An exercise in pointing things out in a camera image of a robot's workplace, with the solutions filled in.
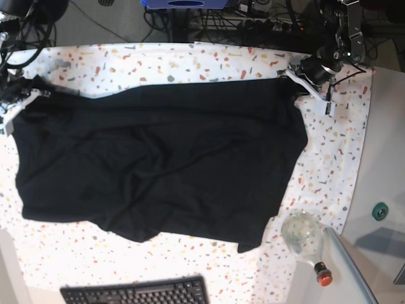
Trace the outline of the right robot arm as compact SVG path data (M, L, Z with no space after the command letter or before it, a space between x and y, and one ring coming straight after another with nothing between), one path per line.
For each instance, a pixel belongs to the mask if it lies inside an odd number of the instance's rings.
M22 70L37 59L50 44L55 17L45 1L1 1L1 113L18 102L24 92L19 76L9 76L10 70ZM22 63L10 63L11 57L26 46L35 52Z

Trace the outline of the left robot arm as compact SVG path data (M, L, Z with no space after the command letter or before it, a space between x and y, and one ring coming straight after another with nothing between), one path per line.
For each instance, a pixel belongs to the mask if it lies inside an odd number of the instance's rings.
M344 64L355 65L365 58L359 1L318 1L323 45L311 56L290 61L285 74L294 82L314 89L330 82Z

